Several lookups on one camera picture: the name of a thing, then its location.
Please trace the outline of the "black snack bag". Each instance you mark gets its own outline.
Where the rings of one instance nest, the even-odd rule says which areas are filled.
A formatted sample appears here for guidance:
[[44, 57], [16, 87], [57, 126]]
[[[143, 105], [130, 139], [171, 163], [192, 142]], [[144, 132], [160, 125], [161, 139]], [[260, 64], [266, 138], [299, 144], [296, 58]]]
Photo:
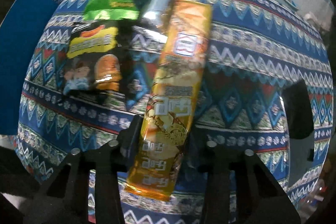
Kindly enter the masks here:
[[117, 21], [75, 23], [64, 65], [63, 95], [91, 90], [119, 92], [124, 46]]

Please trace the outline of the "long yellow snack package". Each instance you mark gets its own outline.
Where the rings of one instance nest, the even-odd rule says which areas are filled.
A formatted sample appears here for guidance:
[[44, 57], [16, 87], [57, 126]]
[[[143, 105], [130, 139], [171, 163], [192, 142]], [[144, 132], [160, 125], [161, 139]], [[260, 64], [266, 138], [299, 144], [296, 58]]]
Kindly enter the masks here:
[[193, 124], [209, 45], [212, 7], [177, 0], [159, 57], [125, 190], [168, 201]]

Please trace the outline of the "blue patterned tablecloth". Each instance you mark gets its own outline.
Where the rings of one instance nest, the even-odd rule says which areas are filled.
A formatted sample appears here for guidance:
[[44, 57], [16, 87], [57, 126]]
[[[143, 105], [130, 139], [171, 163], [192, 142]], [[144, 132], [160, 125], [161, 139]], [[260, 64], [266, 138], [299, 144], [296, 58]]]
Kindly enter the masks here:
[[[49, 178], [73, 148], [99, 148], [143, 114], [161, 45], [136, 35], [125, 101], [62, 99], [71, 25], [89, 0], [56, 0], [29, 63], [19, 105], [15, 152], [38, 182]], [[333, 78], [318, 31], [273, 0], [194, 0], [213, 7], [209, 61], [195, 123], [210, 141], [256, 152], [297, 205], [315, 188], [333, 127]], [[314, 123], [314, 157], [289, 181], [292, 145], [281, 106], [282, 89], [303, 80]]]

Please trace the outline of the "blue cardboard box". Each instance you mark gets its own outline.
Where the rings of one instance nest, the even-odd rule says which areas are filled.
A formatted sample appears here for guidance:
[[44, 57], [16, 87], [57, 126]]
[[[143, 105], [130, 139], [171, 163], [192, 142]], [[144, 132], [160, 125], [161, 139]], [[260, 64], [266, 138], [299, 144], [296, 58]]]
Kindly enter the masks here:
[[15, 0], [1, 22], [1, 134], [17, 133], [19, 102], [30, 59], [57, 8], [54, 0]]

